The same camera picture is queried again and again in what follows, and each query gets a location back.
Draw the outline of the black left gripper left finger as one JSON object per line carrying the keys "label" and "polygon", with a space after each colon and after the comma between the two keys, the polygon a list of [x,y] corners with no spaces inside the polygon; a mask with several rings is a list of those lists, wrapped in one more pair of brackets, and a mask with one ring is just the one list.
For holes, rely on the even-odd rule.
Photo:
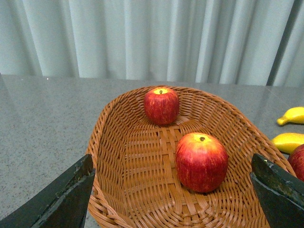
{"label": "black left gripper left finger", "polygon": [[2,228],[82,228],[95,169],[85,155],[36,196],[0,221]]}

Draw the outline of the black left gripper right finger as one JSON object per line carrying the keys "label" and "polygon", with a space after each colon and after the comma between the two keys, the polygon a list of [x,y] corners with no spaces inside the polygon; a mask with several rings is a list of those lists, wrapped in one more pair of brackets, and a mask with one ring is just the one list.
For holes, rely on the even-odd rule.
{"label": "black left gripper right finger", "polygon": [[304,226],[304,182],[255,153],[250,178],[272,228]]}

